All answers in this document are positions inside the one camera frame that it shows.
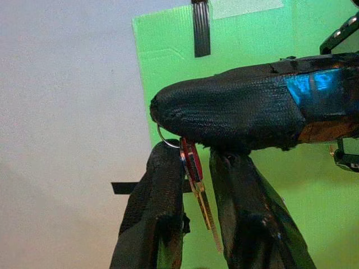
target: key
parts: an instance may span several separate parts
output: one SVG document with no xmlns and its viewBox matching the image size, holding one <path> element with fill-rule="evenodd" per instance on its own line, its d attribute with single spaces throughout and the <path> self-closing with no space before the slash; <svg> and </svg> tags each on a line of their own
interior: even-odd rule
<svg viewBox="0 0 359 269">
<path fill-rule="evenodd" d="M 220 243 L 218 232 L 214 224 L 213 216 L 205 192 L 204 183 L 202 182 L 202 166 L 196 146 L 193 142 L 188 142 L 183 137 L 181 137 L 179 141 L 181 160 L 185 167 L 186 175 L 188 177 L 188 181 L 190 182 L 192 192 L 197 198 L 207 229 L 212 231 L 217 251 L 222 252 L 222 245 Z"/>
</svg>

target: white wall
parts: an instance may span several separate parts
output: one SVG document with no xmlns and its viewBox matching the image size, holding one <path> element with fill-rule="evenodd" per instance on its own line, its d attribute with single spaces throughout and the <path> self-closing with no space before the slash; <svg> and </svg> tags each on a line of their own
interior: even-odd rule
<svg viewBox="0 0 359 269">
<path fill-rule="evenodd" d="M 108 268 L 150 153 L 131 19 L 189 0 L 3 0 L 0 268 Z"/>
</svg>

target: metal key ring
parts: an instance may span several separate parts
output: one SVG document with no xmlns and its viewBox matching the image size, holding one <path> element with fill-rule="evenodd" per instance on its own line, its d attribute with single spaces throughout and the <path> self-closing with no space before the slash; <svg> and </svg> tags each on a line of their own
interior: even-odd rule
<svg viewBox="0 0 359 269">
<path fill-rule="evenodd" d="M 158 131 L 159 137 L 161 138 L 161 140 L 162 140 L 167 146 L 174 147 L 175 149 L 179 149 L 179 146 L 176 146 L 176 145 L 174 145 L 174 144 L 169 143 L 169 142 L 163 137 L 163 135 L 161 134 L 160 126 L 159 126 L 158 123 L 157 123 L 157 131 Z"/>
</svg>

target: black textured cover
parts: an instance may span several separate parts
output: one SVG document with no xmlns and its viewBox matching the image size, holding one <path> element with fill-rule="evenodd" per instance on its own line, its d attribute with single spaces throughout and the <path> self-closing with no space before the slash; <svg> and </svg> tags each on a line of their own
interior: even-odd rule
<svg viewBox="0 0 359 269">
<path fill-rule="evenodd" d="M 211 150 L 210 171 L 230 269 L 314 269 L 277 192 L 247 155 Z"/>
<path fill-rule="evenodd" d="M 128 199 L 110 268 L 180 267 L 185 172 L 179 154 L 163 142 L 153 148 Z"/>
<path fill-rule="evenodd" d="M 165 87 L 153 98 L 150 112 L 163 128 L 205 146 L 246 153 L 271 146 L 288 149 L 315 119 L 303 116 L 285 78 L 333 68 L 358 73 L 358 67 L 359 56 L 347 53 L 236 68 Z M 345 85 L 359 92 L 359 79 L 351 80 Z"/>
</svg>

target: green board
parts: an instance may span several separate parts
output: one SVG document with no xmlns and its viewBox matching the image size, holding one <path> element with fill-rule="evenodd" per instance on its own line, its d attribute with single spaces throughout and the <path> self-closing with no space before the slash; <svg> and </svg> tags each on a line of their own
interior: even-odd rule
<svg viewBox="0 0 359 269">
<path fill-rule="evenodd" d="M 146 107 L 160 89 L 178 81 L 290 55 L 318 54 L 323 40 L 357 12 L 346 0 L 284 0 L 283 4 L 283 8 L 273 10 L 211 18 L 211 55 L 202 58 L 194 58 L 191 6 L 135 18 Z M 149 111 L 148 120 L 154 145 L 160 138 Z M 163 134 L 175 137 L 166 131 Z M 200 150 L 200 157 L 211 209 L 217 218 L 209 151 Z M 289 152 L 270 148 L 255 151 L 251 157 L 285 199 L 317 267 L 359 268 L 359 176 L 336 167 L 328 145 L 323 144 L 300 145 Z M 184 239 L 182 268 L 227 268 L 205 228 L 194 196 L 185 194 L 184 200 L 191 233 Z"/>
</svg>

